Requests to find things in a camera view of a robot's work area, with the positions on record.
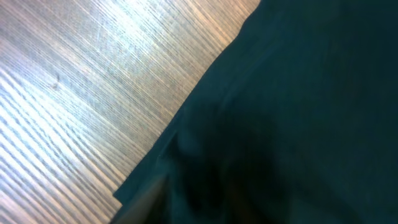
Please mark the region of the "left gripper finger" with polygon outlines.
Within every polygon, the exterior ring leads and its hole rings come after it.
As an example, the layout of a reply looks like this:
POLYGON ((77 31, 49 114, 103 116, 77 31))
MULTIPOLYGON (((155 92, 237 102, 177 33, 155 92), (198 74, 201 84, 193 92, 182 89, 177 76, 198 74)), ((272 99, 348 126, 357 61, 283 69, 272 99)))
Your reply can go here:
POLYGON ((110 221, 112 224, 143 224, 165 193, 166 177, 158 177, 136 196, 128 205, 123 205, 120 211, 110 221))

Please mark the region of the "black t-shirt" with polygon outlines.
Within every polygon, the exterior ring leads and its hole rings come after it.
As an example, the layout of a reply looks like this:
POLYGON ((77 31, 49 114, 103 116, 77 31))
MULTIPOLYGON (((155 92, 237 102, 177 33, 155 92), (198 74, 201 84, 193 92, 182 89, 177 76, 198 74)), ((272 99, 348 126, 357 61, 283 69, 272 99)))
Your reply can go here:
POLYGON ((261 1, 115 197, 158 177, 145 223, 396 223, 397 2, 261 1))

